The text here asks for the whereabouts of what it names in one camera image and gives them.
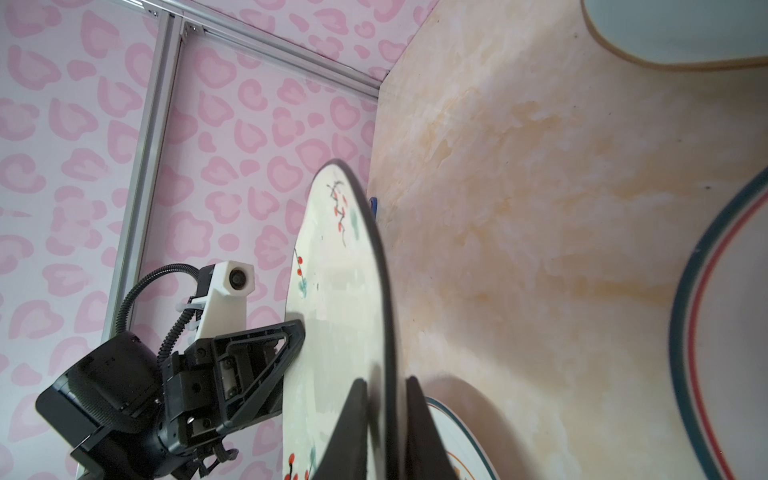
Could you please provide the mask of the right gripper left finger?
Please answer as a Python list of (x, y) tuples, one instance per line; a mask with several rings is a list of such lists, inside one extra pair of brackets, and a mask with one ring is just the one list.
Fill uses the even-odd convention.
[(353, 381), (341, 414), (312, 479), (364, 480), (368, 457), (368, 393), (362, 378)]

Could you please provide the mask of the cream plate with red berries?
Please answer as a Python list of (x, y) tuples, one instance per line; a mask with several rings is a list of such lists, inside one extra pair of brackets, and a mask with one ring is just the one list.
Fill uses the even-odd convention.
[(305, 329), (284, 377), (282, 472), (313, 478), (354, 381), (367, 384), (368, 479), (401, 475), (392, 289), (375, 215), (351, 167), (315, 174), (291, 260), (285, 317)]

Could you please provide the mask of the large orange sunburst plate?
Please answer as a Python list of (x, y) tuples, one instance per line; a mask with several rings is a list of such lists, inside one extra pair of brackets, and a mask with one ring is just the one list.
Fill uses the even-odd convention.
[(459, 416), (434, 398), (427, 397), (426, 403), (455, 476), (461, 480), (498, 480), (491, 460)]

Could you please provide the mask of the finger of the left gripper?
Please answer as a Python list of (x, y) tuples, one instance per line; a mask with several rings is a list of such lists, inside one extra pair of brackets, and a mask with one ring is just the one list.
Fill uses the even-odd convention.
[(282, 412), (283, 378), (304, 340), (299, 319), (212, 340), (219, 434), (243, 430)]

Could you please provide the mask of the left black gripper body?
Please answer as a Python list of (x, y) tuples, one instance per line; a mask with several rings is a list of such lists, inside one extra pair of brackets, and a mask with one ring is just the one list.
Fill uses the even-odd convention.
[(220, 418), (213, 339), (197, 340), (162, 363), (164, 417), (158, 421), (158, 435), (177, 456), (195, 455), (227, 436), (216, 431)]

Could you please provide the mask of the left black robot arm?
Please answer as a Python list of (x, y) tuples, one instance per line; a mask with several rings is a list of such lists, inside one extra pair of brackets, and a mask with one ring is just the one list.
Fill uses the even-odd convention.
[(293, 320), (199, 339), (160, 359), (122, 333), (62, 374), (35, 408), (88, 479), (205, 477), (238, 458), (228, 435), (281, 412), (283, 377), (304, 340)]

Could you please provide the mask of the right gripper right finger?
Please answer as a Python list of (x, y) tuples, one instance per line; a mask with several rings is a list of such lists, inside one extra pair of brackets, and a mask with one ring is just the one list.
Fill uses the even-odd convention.
[(407, 434), (405, 478), (412, 480), (457, 479), (418, 379), (406, 380)]

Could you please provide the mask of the teal flower plate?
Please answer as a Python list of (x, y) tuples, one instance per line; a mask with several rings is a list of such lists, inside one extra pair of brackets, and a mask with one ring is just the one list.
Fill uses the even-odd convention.
[(598, 44), (637, 65), (668, 71), (767, 65), (765, 1), (591, 0), (580, 6)]

